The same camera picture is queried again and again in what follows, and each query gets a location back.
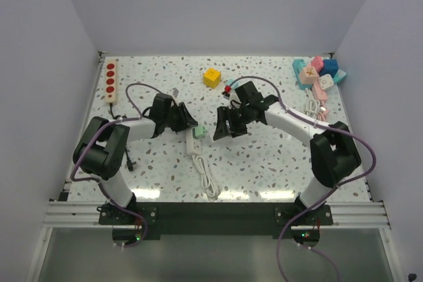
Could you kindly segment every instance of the dark blue cube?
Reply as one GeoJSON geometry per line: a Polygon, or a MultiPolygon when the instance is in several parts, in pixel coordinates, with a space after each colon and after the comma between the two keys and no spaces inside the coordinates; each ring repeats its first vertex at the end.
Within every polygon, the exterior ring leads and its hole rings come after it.
{"type": "Polygon", "coordinates": [[[319,72],[320,76],[330,74],[333,78],[336,75],[336,72],[339,70],[338,62],[335,59],[324,59],[323,68],[319,72]]]}

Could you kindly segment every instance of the speckled table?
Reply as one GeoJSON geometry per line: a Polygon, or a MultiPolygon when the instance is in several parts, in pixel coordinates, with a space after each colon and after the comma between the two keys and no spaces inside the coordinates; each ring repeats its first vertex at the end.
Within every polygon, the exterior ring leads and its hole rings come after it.
{"type": "MultiPolygon", "coordinates": [[[[186,103],[192,116],[215,129],[216,108],[226,105],[221,95],[222,82],[216,89],[202,83],[202,74],[214,67],[222,79],[241,75],[260,75],[273,80],[282,92],[286,104],[302,110],[307,99],[297,86],[292,70],[294,57],[108,57],[118,60],[119,94],[115,114],[136,116],[126,100],[125,87],[137,81],[153,85],[163,92],[173,87],[179,90],[179,101],[186,103]]],[[[309,57],[302,57],[306,62],[309,57]]],[[[104,102],[104,70],[96,88],[90,118],[111,118],[104,102]]],[[[273,94],[269,85],[255,81],[258,90],[273,94]]],[[[151,105],[154,93],[143,87],[132,89],[137,105],[151,105]]],[[[346,122],[346,114],[336,87],[328,91],[329,122],[346,122]]],[[[202,148],[221,194],[218,201],[293,201],[312,177],[310,153],[307,147],[287,133],[255,123],[249,125],[249,135],[217,144],[203,139],[202,148]]],[[[190,157],[186,156],[185,133],[175,134],[167,129],[156,139],[128,144],[130,157],[136,160],[135,170],[121,168],[127,185],[138,201],[208,201],[200,187],[200,176],[190,157]]],[[[68,201],[102,201],[104,198],[93,182],[71,185],[68,201]]],[[[329,201],[369,201],[364,180],[340,188],[329,201]]]]}

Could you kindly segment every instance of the gray floor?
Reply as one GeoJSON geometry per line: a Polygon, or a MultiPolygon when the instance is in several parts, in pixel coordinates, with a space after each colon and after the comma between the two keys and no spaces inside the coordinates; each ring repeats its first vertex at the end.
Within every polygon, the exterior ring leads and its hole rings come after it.
{"type": "MultiPolygon", "coordinates": [[[[390,282],[378,230],[325,230],[318,249],[339,267],[343,282],[390,282]]],[[[276,240],[263,236],[163,236],[125,249],[110,229],[55,230],[40,281],[282,281],[276,240]]],[[[285,240],[281,258],[291,282],[336,281],[319,255],[285,240]]]]}

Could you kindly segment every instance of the pink block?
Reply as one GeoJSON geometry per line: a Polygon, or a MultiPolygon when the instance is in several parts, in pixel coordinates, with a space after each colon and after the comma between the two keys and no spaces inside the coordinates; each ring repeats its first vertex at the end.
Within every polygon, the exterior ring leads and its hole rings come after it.
{"type": "Polygon", "coordinates": [[[327,93],[320,88],[319,81],[313,83],[313,87],[311,87],[311,91],[313,92],[313,96],[315,100],[319,100],[321,102],[327,102],[328,95],[327,93]]]}
{"type": "Polygon", "coordinates": [[[316,69],[311,65],[304,67],[298,75],[299,81],[303,85],[311,85],[319,79],[319,74],[317,74],[316,69]]]}
{"type": "Polygon", "coordinates": [[[315,57],[312,61],[311,61],[311,65],[315,67],[316,72],[320,72],[323,68],[323,59],[321,56],[317,56],[315,57]]]}

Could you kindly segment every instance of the gray wall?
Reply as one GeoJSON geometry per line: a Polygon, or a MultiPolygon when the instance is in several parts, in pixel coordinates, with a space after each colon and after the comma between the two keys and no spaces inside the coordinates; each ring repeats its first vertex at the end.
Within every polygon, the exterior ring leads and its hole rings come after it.
{"type": "Polygon", "coordinates": [[[375,147],[369,183],[387,206],[405,273],[423,276],[423,0],[367,0],[336,57],[354,131],[375,147]]]}
{"type": "Polygon", "coordinates": [[[0,276],[21,281],[91,93],[96,50],[71,0],[0,0],[0,276]]]}
{"type": "Polygon", "coordinates": [[[333,52],[364,0],[72,0],[99,50],[333,52]]]}

